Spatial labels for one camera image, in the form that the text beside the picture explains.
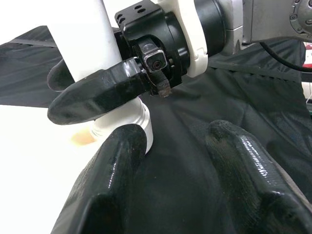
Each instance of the black cable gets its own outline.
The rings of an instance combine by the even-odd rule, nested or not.
[[[266,52],[268,52],[275,60],[279,61],[280,63],[282,63],[283,65],[292,68],[294,70],[300,71],[300,72],[312,72],[312,68],[309,67],[301,67],[301,66],[297,66],[295,64],[292,64],[286,60],[284,60],[283,58],[281,58],[277,53],[275,53],[265,42],[261,42],[260,45],[263,47],[263,49],[265,49]]]

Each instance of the white pipe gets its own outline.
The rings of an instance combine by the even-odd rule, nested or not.
[[[102,0],[79,0],[66,4],[49,30],[75,81],[121,61],[120,52]],[[137,97],[97,119],[91,134],[105,140],[117,127],[139,124],[147,135],[147,151],[153,143],[148,108]]]

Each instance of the screw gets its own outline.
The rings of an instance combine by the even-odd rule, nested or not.
[[[297,18],[296,14],[291,15],[291,20],[295,20]]]

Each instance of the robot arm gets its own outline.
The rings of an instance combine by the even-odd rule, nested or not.
[[[123,61],[91,75],[88,85],[93,82],[97,94],[85,81],[66,89],[49,108],[54,123],[96,119],[146,91],[166,97],[183,75],[204,73],[217,53],[235,54],[270,39],[312,41],[312,0],[143,0],[117,12],[115,20]],[[106,82],[98,86],[101,80]],[[106,95],[115,98],[103,101]],[[72,122],[67,112],[78,108],[77,99],[92,114]]]

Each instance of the white table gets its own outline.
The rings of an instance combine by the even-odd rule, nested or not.
[[[47,234],[100,142],[76,146],[90,123],[58,126],[47,109],[0,105],[0,233]]]

